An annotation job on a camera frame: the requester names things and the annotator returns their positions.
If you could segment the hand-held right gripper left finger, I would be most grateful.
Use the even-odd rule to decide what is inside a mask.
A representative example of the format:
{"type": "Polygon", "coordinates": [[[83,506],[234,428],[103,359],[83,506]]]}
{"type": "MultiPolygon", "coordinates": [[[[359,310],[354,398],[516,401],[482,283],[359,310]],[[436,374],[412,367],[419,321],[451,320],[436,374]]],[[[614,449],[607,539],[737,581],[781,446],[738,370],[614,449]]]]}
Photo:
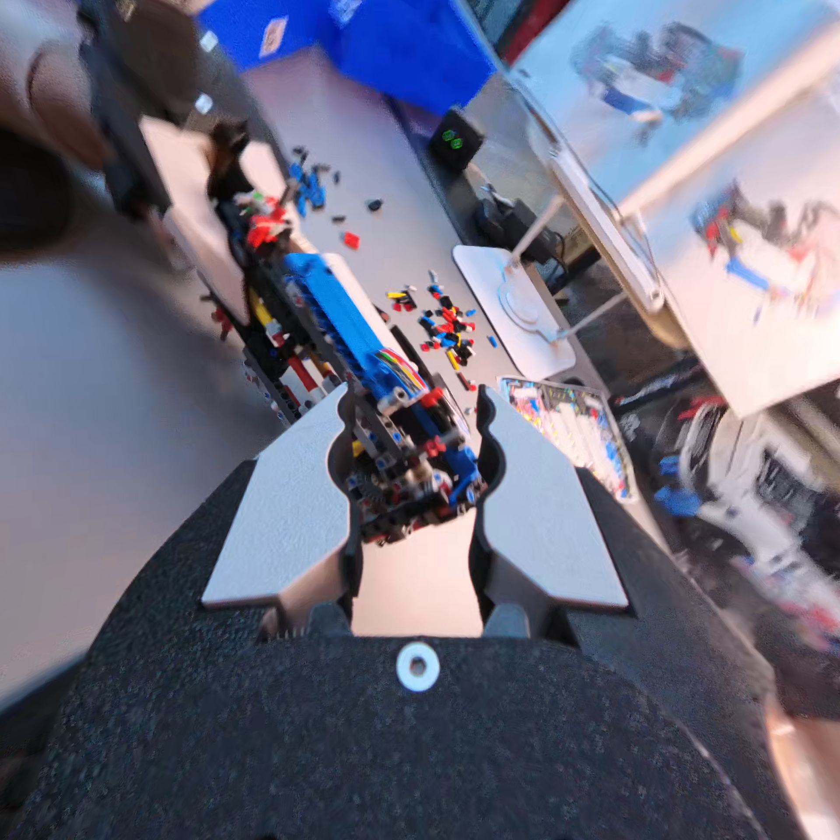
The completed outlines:
{"type": "Polygon", "coordinates": [[[361,512],[346,487],[354,408],[340,385],[256,457],[201,596],[207,610],[274,607],[282,633],[321,603],[351,617],[363,568],[361,512]]]}

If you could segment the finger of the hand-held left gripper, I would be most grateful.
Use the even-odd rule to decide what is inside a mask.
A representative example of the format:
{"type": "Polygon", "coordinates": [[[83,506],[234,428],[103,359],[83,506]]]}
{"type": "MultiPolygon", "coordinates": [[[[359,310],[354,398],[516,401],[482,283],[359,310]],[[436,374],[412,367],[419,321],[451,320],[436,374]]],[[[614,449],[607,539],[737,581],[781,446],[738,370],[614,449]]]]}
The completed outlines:
{"type": "Polygon", "coordinates": [[[142,117],[140,130],[171,200],[163,215],[165,228],[228,316],[249,325],[245,273],[207,193],[210,137],[148,116],[142,117]]]}
{"type": "Polygon", "coordinates": [[[291,226],[299,228],[300,216],[292,201],[295,187],[291,177],[282,174],[272,147],[263,141],[250,140],[238,160],[259,201],[267,207],[284,209],[291,226]]]}

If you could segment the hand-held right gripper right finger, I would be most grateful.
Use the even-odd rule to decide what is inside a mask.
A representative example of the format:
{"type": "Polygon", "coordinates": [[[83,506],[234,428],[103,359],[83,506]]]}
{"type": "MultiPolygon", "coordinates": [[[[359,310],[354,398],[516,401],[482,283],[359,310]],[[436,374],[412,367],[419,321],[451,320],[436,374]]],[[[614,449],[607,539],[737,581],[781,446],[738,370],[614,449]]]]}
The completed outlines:
{"type": "Polygon", "coordinates": [[[631,602],[570,459],[492,387],[478,390],[479,476],[469,576],[483,634],[551,637],[567,610],[631,602]]]}

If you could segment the lego car model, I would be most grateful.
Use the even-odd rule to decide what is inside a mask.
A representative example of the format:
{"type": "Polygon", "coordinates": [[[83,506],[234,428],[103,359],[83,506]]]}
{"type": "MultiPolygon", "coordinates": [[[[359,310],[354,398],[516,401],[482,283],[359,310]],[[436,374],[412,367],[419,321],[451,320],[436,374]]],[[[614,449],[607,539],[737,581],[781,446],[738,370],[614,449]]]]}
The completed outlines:
{"type": "Polygon", "coordinates": [[[220,340],[236,332],[246,377],[259,384],[284,427],[348,386],[354,405],[353,466],[344,481],[360,510],[363,540],[385,545],[457,519],[486,482],[469,425],[446,383],[390,327],[335,255],[294,238],[285,187],[258,188],[245,168],[257,152],[247,122],[209,134],[206,191],[233,260],[234,288],[210,290],[220,340]]]}

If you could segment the person's left forearm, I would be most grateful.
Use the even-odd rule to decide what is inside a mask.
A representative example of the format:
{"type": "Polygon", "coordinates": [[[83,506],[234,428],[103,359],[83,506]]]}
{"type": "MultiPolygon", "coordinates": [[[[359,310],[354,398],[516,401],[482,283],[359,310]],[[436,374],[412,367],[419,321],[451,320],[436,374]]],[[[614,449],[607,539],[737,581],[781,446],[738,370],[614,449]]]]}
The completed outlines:
{"type": "Polygon", "coordinates": [[[77,6],[69,1],[2,1],[2,74],[24,77],[42,49],[78,47],[77,6]]]}

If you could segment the dark lego set box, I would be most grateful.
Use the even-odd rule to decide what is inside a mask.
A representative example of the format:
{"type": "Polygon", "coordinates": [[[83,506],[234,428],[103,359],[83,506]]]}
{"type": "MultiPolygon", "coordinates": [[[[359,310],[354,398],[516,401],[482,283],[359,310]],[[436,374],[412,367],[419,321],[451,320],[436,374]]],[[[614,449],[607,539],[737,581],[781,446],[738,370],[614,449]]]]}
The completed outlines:
{"type": "Polygon", "coordinates": [[[802,640],[838,657],[838,476],[795,426],[739,418],[705,377],[671,372],[610,400],[672,518],[728,541],[802,640]]]}

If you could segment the pile of small lego pieces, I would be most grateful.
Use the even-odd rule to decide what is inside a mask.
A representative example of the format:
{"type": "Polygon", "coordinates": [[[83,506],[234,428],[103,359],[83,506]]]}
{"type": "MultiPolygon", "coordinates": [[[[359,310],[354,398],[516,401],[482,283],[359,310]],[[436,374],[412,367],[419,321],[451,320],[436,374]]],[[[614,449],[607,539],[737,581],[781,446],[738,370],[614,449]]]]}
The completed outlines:
{"type": "Polygon", "coordinates": [[[417,337],[410,339],[409,349],[431,372],[444,365],[465,394],[470,395],[478,392],[481,383],[489,381],[480,373],[479,362],[484,360],[481,342],[488,339],[490,347],[497,348],[497,340],[480,331],[477,307],[461,306],[459,299],[452,297],[452,287],[442,281],[437,271],[429,269],[424,284],[409,281],[389,287],[385,299],[389,311],[416,325],[417,337]]]}

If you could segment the lego instruction booklet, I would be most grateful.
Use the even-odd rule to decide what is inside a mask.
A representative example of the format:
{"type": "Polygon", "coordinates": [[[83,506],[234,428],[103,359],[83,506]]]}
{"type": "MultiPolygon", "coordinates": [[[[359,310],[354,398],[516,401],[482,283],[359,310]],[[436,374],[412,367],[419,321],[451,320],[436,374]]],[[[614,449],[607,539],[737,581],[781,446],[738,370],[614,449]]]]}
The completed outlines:
{"type": "Polygon", "coordinates": [[[511,64],[739,417],[838,379],[838,2],[571,2],[511,64]]]}

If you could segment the person's left hand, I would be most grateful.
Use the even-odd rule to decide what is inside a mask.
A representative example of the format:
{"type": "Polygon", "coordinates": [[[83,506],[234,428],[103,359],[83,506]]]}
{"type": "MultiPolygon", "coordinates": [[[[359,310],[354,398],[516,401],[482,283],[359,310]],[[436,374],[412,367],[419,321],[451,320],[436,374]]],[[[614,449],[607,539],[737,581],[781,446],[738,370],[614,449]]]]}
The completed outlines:
{"type": "Polygon", "coordinates": [[[1,125],[102,172],[110,148],[93,116],[91,80],[78,42],[2,43],[1,125]]]}

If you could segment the pile of blue black pins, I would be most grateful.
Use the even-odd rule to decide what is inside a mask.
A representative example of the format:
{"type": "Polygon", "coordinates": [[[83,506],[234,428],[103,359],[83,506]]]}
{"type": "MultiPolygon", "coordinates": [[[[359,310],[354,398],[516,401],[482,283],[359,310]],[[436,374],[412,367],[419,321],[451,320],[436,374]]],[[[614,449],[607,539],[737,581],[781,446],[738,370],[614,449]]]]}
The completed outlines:
{"type": "Polygon", "coordinates": [[[309,211],[320,212],[326,207],[327,188],[324,178],[327,175],[339,176],[331,164],[311,162],[309,149],[304,145],[292,148],[293,160],[289,164],[289,173],[295,184],[294,204],[301,218],[309,211]]]}

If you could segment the holographic sticker sheet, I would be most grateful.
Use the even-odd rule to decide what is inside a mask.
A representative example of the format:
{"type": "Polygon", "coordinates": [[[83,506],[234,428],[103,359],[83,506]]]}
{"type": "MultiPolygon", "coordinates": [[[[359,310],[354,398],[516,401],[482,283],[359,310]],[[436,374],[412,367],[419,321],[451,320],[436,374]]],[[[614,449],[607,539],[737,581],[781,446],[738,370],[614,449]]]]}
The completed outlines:
{"type": "Polygon", "coordinates": [[[510,405],[621,503],[637,499],[634,466],[603,394],[583,385],[501,376],[510,405]]]}

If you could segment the blue plastic bin white label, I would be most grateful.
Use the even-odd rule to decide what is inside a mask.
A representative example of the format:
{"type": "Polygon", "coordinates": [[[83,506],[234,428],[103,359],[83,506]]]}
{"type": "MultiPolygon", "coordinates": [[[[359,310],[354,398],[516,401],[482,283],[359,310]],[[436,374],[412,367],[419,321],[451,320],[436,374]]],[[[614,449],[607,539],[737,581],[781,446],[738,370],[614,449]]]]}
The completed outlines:
{"type": "Polygon", "coordinates": [[[327,1],[215,1],[196,17],[245,72],[314,46],[327,24],[328,6],[327,1]]]}

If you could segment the small black device green lights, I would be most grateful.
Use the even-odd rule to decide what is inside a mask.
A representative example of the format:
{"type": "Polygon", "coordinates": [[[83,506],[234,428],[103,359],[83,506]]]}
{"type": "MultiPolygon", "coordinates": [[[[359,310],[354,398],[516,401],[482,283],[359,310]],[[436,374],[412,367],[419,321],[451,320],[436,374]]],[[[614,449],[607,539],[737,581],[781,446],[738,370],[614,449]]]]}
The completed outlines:
{"type": "Polygon", "coordinates": [[[452,107],[436,127],[427,148],[434,162],[459,175],[473,161],[486,136],[462,108],[452,107]]]}

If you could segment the white book stand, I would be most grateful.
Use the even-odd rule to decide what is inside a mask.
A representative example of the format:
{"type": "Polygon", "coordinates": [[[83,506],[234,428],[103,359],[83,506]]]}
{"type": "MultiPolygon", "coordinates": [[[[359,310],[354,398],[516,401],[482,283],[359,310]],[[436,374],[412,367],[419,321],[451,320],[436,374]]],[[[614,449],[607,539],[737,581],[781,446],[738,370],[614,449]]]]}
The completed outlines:
{"type": "Polygon", "coordinates": [[[687,350],[690,341],[667,308],[653,260],[642,256],[640,246],[630,244],[617,211],[608,210],[606,202],[595,195],[592,179],[568,143],[556,130],[540,127],[529,131],[529,144],[552,184],[549,203],[513,250],[473,245],[453,249],[458,270],[519,373],[542,381],[571,370],[576,362],[572,335],[625,301],[634,306],[659,342],[687,350]],[[621,288],[573,327],[560,324],[523,264],[527,247],[562,206],[571,209],[621,288]]]}

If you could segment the black power adapter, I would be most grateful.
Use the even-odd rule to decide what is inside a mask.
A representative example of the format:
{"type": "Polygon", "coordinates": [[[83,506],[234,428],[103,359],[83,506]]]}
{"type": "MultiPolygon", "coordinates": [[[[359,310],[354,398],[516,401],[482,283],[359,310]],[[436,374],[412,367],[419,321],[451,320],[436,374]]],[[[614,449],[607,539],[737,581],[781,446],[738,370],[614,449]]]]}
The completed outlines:
{"type": "MultiPolygon", "coordinates": [[[[489,246],[515,250],[522,237],[536,221],[535,213],[522,200],[504,203],[494,197],[479,200],[473,213],[473,220],[489,246]]],[[[526,260],[544,264],[557,255],[560,236],[543,227],[534,240],[525,248],[526,260]]]]}

